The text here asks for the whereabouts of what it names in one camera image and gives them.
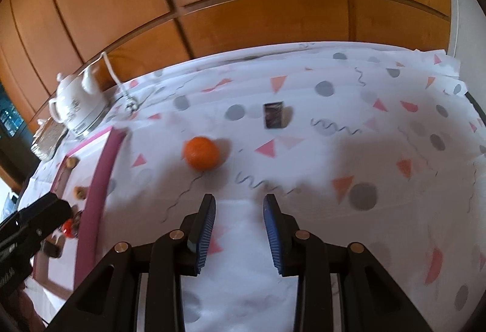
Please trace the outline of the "dark cylinder with pale cut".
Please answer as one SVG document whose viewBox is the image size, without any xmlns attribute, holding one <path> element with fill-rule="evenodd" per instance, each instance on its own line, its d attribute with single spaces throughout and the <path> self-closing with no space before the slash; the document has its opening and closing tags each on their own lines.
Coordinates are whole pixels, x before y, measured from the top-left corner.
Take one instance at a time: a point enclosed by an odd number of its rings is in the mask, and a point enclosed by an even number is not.
<svg viewBox="0 0 486 332">
<path fill-rule="evenodd" d="M 41 250 L 47 257 L 58 259 L 63 254 L 64 243 L 63 237 L 47 238 L 42 242 Z"/>
</svg>

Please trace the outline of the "tan round fruit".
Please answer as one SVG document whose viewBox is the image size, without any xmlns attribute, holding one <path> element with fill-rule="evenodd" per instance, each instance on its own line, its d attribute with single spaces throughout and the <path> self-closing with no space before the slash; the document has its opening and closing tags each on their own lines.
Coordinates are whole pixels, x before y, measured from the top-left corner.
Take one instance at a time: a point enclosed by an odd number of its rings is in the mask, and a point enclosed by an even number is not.
<svg viewBox="0 0 486 332">
<path fill-rule="evenodd" d="M 73 170 L 77 166 L 77 164 L 79 164 L 79 162 L 80 162 L 80 160 L 79 160 L 78 157 L 71 156 L 71 157 L 66 158 L 65 166 L 67 167 L 67 169 Z"/>
<path fill-rule="evenodd" d="M 86 200 L 89 188 L 83 186 L 75 186 L 73 188 L 73 195 L 76 200 Z"/>
</svg>

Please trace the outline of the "pink shallow tray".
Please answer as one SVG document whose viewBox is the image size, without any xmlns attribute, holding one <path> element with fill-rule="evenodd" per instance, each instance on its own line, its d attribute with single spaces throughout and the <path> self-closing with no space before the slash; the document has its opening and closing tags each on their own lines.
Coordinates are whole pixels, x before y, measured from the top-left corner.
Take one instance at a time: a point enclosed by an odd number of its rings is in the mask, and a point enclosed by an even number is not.
<svg viewBox="0 0 486 332">
<path fill-rule="evenodd" d="M 78 218 L 74 238 L 56 232 L 61 256 L 38 252 L 33 279 L 52 294 L 68 298 L 97 263 L 97 244 L 108 186 L 125 130 L 108 127 L 67 152 L 50 188 Z"/>
</svg>

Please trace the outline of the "patterned white tablecloth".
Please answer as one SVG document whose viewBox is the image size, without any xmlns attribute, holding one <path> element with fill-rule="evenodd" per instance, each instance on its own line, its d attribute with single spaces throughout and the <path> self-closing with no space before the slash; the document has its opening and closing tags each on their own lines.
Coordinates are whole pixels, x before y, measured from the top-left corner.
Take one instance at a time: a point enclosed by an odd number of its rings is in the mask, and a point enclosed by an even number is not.
<svg viewBox="0 0 486 332">
<path fill-rule="evenodd" d="M 176 228 L 211 193 L 207 262 L 183 281 L 189 331 L 290 331 L 296 281 L 273 266 L 262 216 L 273 193 L 323 241 L 359 241 L 431 328 L 459 331 L 485 291 L 485 126 L 460 62 L 444 51 L 330 44 L 262 47 L 174 65 L 127 82 L 100 132 L 126 131 L 97 255 Z M 283 128 L 264 105 L 283 102 Z M 199 172 L 184 144 L 211 139 Z"/>
</svg>

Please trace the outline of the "small dark cut block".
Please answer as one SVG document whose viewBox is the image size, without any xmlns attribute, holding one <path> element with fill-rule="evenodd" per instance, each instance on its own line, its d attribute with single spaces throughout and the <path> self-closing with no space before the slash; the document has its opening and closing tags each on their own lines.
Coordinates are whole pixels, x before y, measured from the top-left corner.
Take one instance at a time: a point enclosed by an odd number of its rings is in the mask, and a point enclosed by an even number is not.
<svg viewBox="0 0 486 332">
<path fill-rule="evenodd" d="M 270 102 L 264 105 L 265 127 L 269 130 L 283 128 L 283 102 Z"/>
</svg>

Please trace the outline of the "white ceramic electric kettle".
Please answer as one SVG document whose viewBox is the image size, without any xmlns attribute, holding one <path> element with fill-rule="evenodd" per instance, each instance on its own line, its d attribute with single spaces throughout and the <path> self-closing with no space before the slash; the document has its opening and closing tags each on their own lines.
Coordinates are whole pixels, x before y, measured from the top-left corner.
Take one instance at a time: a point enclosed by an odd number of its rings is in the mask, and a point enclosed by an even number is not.
<svg viewBox="0 0 486 332">
<path fill-rule="evenodd" d="M 57 74 L 58 87 L 49 100 L 50 116 L 73 135 L 90 131 L 108 106 L 90 66 L 79 74 Z"/>
</svg>

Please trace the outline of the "wooden panelled cabinet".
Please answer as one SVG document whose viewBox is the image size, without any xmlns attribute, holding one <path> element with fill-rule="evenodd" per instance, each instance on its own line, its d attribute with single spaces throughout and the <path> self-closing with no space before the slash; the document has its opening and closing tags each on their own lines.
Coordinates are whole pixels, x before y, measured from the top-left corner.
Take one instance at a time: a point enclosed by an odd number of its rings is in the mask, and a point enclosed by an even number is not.
<svg viewBox="0 0 486 332">
<path fill-rule="evenodd" d="M 449 44 L 451 0 L 1 0 L 1 83 L 27 127 L 59 73 L 106 52 L 121 80 L 252 46 L 340 41 L 421 51 Z"/>
</svg>

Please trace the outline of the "orange fruit near tomato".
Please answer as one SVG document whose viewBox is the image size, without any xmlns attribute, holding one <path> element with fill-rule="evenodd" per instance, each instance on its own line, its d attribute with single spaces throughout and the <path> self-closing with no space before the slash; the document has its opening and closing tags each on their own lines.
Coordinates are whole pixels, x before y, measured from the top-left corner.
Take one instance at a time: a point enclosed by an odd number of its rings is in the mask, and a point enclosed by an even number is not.
<svg viewBox="0 0 486 332">
<path fill-rule="evenodd" d="M 220 152 L 216 144 L 207 137 L 197 136 L 187 141 L 183 147 L 187 164 L 199 172 L 210 171 L 220 162 Z"/>
</svg>

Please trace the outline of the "silver ornate tissue box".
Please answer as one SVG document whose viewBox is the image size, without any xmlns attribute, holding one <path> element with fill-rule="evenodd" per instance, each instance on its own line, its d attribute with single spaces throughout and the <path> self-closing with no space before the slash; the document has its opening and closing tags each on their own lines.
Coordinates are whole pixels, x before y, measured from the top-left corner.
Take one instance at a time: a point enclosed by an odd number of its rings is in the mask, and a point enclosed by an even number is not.
<svg viewBox="0 0 486 332">
<path fill-rule="evenodd" d="M 38 130 L 33 135 L 30 150 L 40 161 L 49 161 L 67 134 L 67 128 L 52 117 L 38 119 Z"/>
</svg>

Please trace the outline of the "large dark round fruit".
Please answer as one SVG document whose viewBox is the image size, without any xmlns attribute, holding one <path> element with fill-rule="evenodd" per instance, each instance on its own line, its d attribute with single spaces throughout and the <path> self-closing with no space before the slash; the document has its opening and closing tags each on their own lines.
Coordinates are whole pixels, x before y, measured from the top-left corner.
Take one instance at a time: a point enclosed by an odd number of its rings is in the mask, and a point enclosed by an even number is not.
<svg viewBox="0 0 486 332">
<path fill-rule="evenodd" d="M 80 223 L 81 223 L 81 216 L 82 216 L 83 211 L 80 210 L 76 212 L 76 214 L 73 216 L 73 221 L 72 221 L 72 235 L 74 238 L 78 237 L 79 234 L 79 228 L 80 228 Z"/>
</svg>

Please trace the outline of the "small red tomato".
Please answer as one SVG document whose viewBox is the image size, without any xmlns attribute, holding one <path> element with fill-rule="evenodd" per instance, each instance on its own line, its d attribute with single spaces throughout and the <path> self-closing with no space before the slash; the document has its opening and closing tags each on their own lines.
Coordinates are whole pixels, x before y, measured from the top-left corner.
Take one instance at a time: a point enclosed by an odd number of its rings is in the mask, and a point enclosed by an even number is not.
<svg viewBox="0 0 486 332">
<path fill-rule="evenodd" d="M 61 232 L 66 238 L 76 238 L 77 229 L 75 228 L 74 219 L 68 219 L 61 227 Z"/>
</svg>

